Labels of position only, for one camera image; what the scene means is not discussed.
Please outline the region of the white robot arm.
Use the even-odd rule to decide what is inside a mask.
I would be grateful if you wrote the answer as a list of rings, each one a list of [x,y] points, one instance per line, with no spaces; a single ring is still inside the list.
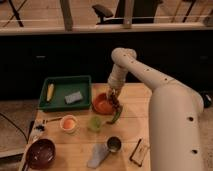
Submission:
[[[152,91],[148,107],[151,171],[205,171],[198,125],[204,109],[201,95],[138,61],[133,49],[116,48],[111,58],[111,91],[121,91],[128,73]]]

